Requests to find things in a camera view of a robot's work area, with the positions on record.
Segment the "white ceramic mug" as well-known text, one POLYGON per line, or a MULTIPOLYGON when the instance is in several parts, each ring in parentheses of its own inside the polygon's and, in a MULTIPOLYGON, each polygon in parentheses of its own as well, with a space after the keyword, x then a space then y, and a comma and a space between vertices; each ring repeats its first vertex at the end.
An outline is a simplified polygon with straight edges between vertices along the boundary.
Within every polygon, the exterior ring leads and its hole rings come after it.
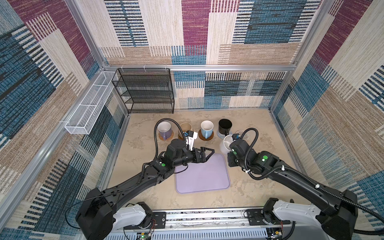
POLYGON ((233 140, 233 135, 227 135, 224 137, 222 142, 220 143, 220 151, 223 155, 226 155, 232 151, 230 145, 234 141, 233 140))

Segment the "light blue handled mug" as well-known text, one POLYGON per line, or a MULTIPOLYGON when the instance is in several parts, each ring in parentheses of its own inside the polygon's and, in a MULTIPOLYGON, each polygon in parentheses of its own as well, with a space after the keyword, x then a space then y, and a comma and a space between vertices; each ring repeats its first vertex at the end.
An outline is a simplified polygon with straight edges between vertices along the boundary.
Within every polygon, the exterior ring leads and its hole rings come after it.
POLYGON ((208 139, 212 136, 213 134, 213 129, 214 129, 214 123, 205 120, 201 123, 201 134, 203 139, 208 139))

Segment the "black ceramic mug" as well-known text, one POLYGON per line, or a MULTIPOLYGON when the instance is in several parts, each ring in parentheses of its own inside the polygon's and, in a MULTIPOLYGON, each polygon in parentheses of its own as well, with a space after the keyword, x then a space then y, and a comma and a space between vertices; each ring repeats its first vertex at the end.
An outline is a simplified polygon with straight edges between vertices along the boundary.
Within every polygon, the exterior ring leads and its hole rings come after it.
POLYGON ((230 134, 230 130, 232 128, 232 122, 228 119, 221 119, 219 120, 219 133, 227 136, 230 134))

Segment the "beige ceramic mug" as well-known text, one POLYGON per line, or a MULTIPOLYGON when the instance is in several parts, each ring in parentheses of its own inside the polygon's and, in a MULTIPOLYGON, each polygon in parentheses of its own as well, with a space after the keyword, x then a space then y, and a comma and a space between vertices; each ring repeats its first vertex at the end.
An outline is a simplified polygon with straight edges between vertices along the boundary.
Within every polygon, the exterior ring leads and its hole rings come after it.
POLYGON ((191 125, 191 123, 187 123, 187 122, 181 123, 180 127, 183 133, 187 133, 188 131, 193 131, 193 126, 191 125))

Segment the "lavender mug white inside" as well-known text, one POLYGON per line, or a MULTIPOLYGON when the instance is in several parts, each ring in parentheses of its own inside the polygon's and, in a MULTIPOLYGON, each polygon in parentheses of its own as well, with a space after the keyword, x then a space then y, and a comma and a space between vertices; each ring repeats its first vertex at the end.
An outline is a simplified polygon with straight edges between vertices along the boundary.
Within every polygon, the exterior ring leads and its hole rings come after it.
POLYGON ((159 125, 157 126, 157 130, 161 133, 170 133, 171 131, 173 131, 171 124, 167 121, 159 123, 159 125))

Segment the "clear patterned glass coaster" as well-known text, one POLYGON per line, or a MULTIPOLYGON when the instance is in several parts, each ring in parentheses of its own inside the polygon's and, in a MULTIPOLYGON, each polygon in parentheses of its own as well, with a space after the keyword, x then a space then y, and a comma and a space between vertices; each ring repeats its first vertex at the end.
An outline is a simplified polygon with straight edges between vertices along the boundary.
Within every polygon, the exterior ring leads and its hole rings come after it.
MULTIPOLYGON (((244 130, 238 130, 235 132, 236 134, 239 134, 239 137, 241 137, 244 133, 244 130)), ((246 133, 244 136, 243 136, 243 140, 247 141, 249 139, 249 134, 246 133)))

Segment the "blue-grey woven round coaster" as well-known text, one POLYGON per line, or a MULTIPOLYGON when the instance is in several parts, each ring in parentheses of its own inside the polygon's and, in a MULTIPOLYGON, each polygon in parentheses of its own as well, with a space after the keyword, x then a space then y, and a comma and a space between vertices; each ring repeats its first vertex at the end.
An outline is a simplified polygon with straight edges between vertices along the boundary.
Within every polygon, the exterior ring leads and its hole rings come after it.
POLYGON ((224 138, 226 137, 226 135, 221 134, 220 132, 217 132, 217 136, 218 136, 220 139, 224 139, 224 138))

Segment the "tan wicker round coaster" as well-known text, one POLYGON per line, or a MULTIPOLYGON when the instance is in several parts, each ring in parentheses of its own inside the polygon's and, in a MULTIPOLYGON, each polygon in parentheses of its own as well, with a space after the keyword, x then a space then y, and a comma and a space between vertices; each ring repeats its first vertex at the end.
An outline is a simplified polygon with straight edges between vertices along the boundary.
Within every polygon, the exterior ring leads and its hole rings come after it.
POLYGON ((170 133, 158 133, 158 138, 161 141, 171 141, 174 138, 174 132, 171 131, 170 133))

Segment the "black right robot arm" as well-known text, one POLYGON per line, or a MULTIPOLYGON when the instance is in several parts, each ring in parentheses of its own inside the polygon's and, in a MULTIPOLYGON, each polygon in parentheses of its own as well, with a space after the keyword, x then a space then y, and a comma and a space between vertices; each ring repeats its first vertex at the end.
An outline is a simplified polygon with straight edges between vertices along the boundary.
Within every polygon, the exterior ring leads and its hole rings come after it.
POLYGON ((256 153, 242 139, 230 144, 230 167, 241 167, 249 174, 265 176, 278 182, 311 202, 309 206, 292 206, 277 198, 269 198, 260 216, 266 224, 277 221, 302 222, 321 228, 335 240, 350 240, 358 217, 358 208, 341 200, 357 204, 358 197, 350 190, 340 192, 323 185, 288 166, 267 151, 256 153))

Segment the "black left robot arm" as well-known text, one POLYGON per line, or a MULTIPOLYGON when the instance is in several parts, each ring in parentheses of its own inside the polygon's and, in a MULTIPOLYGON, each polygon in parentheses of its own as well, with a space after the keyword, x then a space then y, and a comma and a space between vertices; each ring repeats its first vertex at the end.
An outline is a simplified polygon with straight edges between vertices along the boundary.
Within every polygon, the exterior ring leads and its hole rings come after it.
POLYGON ((175 174, 176 167, 205 163, 214 153, 214 149, 205 147, 191 151, 171 148, 145 163, 141 172, 132 178, 103 191, 91 190, 75 217, 80 230, 87 240, 104 239, 118 222, 114 215, 130 200, 175 174))

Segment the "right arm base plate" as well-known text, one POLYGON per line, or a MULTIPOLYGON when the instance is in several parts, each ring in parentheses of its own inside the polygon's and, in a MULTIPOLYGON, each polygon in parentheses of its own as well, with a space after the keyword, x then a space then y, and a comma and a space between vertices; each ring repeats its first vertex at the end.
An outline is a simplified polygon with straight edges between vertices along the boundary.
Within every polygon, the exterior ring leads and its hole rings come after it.
POLYGON ((272 211, 264 212, 262 208, 246 209, 243 216, 249 221, 250 226, 291 225, 291 221, 280 220, 272 211))

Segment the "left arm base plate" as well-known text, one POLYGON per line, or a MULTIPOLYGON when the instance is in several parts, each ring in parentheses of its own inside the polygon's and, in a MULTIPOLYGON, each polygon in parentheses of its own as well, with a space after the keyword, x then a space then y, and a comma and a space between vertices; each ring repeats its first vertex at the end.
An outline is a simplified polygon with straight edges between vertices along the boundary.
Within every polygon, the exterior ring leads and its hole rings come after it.
POLYGON ((124 230, 149 230, 152 228, 164 229, 166 225, 166 217, 166 212, 153 212, 151 214, 147 214, 138 226, 125 226, 124 230))

